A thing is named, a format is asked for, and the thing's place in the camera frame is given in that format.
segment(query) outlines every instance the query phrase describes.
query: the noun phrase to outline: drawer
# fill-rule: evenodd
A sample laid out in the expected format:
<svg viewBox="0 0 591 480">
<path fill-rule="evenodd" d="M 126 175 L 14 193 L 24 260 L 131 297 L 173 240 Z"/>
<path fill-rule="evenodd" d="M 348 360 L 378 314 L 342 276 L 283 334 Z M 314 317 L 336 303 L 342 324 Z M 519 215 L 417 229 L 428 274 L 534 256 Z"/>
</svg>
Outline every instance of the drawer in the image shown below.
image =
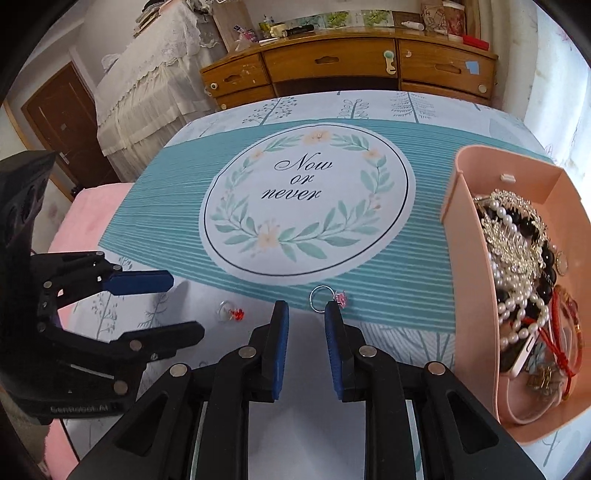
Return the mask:
<svg viewBox="0 0 591 480">
<path fill-rule="evenodd" d="M 247 103 L 269 100 L 271 98 L 275 98 L 275 92 L 271 85 L 265 85 L 263 87 L 251 88 L 218 97 L 216 98 L 216 102 L 222 110 L 225 110 L 227 108 L 234 108 L 235 106 L 246 105 Z"/>
<path fill-rule="evenodd" d="M 402 80 L 430 83 L 491 98 L 494 60 L 420 41 L 401 40 L 399 47 Z"/>
<path fill-rule="evenodd" d="M 216 98 L 269 84 L 258 53 L 201 72 L 201 77 L 207 91 Z"/>
<path fill-rule="evenodd" d="M 384 52 L 391 52 L 387 61 Z M 315 77 L 370 76 L 397 78 L 393 39 L 315 40 L 263 53 L 273 82 Z"/>
<path fill-rule="evenodd" d="M 442 97 L 478 103 L 479 105 L 490 106 L 491 104 L 487 99 L 472 95 L 471 93 L 459 92 L 458 90 L 451 90 L 449 88 L 436 87 L 435 85 L 426 85 L 424 83 L 402 82 L 401 90 L 404 92 L 429 93 L 431 95 L 439 95 Z"/>
</svg>

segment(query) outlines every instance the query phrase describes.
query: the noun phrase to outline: sticker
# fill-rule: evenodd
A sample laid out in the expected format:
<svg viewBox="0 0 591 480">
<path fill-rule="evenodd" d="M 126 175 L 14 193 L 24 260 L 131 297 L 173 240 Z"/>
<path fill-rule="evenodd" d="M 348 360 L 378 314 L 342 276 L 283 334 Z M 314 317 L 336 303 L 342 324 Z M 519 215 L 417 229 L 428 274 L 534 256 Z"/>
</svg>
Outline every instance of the sticker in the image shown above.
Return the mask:
<svg viewBox="0 0 591 480">
<path fill-rule="evenodd" d="M 480 65 L 477 61 L 467 61 L 466 68 L 472 75 L 480 75 Z"/>
<path fill-rule="evenodd" d="M 243 280 L 297 285 L 345 273 L 406 224 L 415 177 L 402 151 L 367 129 L 303 125 L 238 154 L 212 181 L 199 234 Z"/>
</svg>

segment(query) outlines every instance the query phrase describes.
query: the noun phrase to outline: cabinet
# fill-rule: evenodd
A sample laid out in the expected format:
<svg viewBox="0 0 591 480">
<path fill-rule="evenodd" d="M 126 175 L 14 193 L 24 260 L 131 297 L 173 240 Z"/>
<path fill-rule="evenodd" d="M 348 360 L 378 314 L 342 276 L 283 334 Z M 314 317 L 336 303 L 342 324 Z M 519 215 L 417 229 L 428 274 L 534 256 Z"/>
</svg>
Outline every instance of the cabinet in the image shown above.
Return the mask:
<svg viewBox="0 0 591 480">
<path fill-rule="evenodd" d="M 490 105 L 497 56 L 447 37 L 393 28 L 339 28 L 283 38 L 201 70 L 218 105 L 349 89 L 432 93 Z"/>
</svg>

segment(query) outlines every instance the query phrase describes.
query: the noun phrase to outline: dresser top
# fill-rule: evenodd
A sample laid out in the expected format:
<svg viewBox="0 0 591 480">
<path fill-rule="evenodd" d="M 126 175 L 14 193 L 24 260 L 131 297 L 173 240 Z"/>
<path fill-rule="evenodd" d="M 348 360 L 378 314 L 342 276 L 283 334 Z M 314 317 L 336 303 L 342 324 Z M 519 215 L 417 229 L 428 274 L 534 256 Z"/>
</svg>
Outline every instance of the dresser top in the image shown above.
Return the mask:
<svg viewBox="0 0 591 480">
<path fill-rule="evenodd" d="M 391 38 L 393 40 L 399 39 L 422 41 L 440 46 L 456 48 L 458 50 L 469 51 L 492 60 L 498 59 L 498 56 L 490 51 L 485 51 L 479 48 L 464 45 L 463 43 L 450 41 L 445 35 L 392 27 L 343 27 L 304 33 L 290 38 L 280 38 L 279 40 L 265 43 L 263 45 L 254 45 L 237 53 L 229 53 L 224 58 L 202 69 L 202 72 L 207 72 L 225 63 L 229 63 L 255 53 L 272 50 L 274 48 L 281 48 L 300 43 L 308 43 L 317 40 L 338 40 L 353 38 Z"/>
</svg>

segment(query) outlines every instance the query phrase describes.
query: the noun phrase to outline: teal striped placemat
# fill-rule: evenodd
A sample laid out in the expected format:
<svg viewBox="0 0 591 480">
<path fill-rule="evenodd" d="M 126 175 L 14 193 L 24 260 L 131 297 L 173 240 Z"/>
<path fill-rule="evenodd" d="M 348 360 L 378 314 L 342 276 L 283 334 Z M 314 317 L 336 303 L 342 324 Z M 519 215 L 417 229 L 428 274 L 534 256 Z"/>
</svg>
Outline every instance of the teal striped placemat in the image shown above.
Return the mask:
<svg viewBox="0 0 591 480">
<path fill-rule="evenodd" d="M 392 141 L 407 156 L 417 181 L 413 211 L 398 236 L 371 260 L 323 281 L 345 290 L 347 318 L 435 332 L 454 332 L 452 272 L 439 211 L 459 149 L 482 144 L 536 156 L 523 148 L 450 128 L 382 120 L 339 120 Z M 146 168 L 111 220 L 100 246 L 154 268 L 169 270 L 256 299 L 286 300 L 308 309 L 314 284 L 273 287 L 235 278 L 206 254 L 199 238 L 203 196 L 220 170 L 252 143 L 310 121 L 263 125 L 164 148 Z"/>
</svg>

